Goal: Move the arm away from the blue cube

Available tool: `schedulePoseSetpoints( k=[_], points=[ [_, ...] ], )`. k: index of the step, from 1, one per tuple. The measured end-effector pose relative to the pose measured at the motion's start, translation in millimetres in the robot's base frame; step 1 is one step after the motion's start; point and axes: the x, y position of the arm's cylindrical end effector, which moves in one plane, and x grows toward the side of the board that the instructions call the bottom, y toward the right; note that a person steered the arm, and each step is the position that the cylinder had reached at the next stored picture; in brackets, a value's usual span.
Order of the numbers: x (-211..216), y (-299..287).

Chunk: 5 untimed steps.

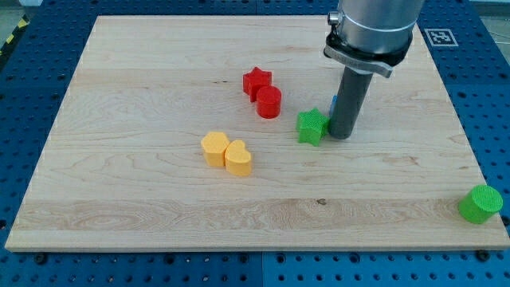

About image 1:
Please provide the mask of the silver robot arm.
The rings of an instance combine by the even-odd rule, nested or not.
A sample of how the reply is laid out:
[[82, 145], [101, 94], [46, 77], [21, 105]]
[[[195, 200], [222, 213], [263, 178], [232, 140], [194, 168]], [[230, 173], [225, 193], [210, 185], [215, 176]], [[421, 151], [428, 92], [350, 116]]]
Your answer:
[[339, 0], [328, 13], [324, 55], [359, 73], [388, 78], [403, 61], [423, 0]]

